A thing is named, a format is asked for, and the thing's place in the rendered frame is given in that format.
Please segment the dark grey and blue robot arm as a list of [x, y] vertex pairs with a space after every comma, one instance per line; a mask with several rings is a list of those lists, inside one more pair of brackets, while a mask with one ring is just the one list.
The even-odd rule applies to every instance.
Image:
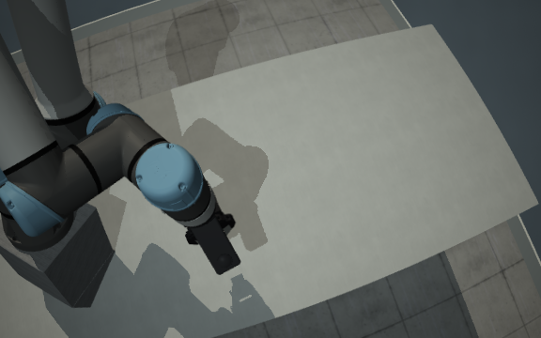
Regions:
[[0, 213], [8, 240], [26, 252], [54, 246], [74, 211], [123, 177], [177, 223], [206, 222], [215, 196], [197, 160], [83, 84], [66, 1], [7, 2], [37, 94], [0, 34]]

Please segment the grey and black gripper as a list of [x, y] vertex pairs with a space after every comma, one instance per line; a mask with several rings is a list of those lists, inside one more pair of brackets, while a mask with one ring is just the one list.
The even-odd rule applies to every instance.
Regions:
[[[192, 232], [191, 228], [197, 228], [197, 227], [201, 227], [201, 226], [205, 225], [206, 223], [208, 223], [211, 220], [214, 213], [215, 213], [217, 219], [219, 219], [218, 221], [221, 224], [221, 226], [222, 226], [222, 228], [223, 228], [226, 235], [231, 231], [232, 228], [234, 228], [236, 222], [235, 222], [232, 214], [229, 214], [229, 215], [224, 214], [221, 211], [221, 209], [220, 209], [220, 207], [219, 207], [219, 205], [217, 203], [217, 200], [216, 200], [215, 208], [216, 209], [214, 209], [212, 215], [210, 216], [210, 218], [206, 222], [204, 222], [204, 223], [202, 223], [200, 225], [197, 225], [197, 226], [192, 226], [192, 227], [184, 226], [184, 227], [187, 227], [187, 229], [189, 228], [188, 231], [186, 232], [186, 235], [185, 235], [185, 237], [186, 237], [189, 244], [198, 245], [198, 242], [197, 242], [195, 236], [193, 235], [193, 232]], [[193, 240], [195, 240], [195, 241], [193, 241]]]

